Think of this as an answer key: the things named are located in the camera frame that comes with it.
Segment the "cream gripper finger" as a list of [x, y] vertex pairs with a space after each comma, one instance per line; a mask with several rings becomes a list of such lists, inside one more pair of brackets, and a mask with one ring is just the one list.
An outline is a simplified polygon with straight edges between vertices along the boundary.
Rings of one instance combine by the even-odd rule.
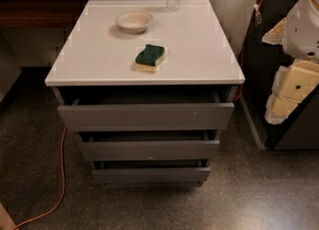
[[296, 59], [289, 67], [280, 66], [266, 103], [266, 121], [283, 123], [318, 85], [317, 61]]
[[266, 32], [261, 41], [269, 45], [284, 45], [284, 29], [286, 27], [286, 19], [283, 18], [272, 29]]

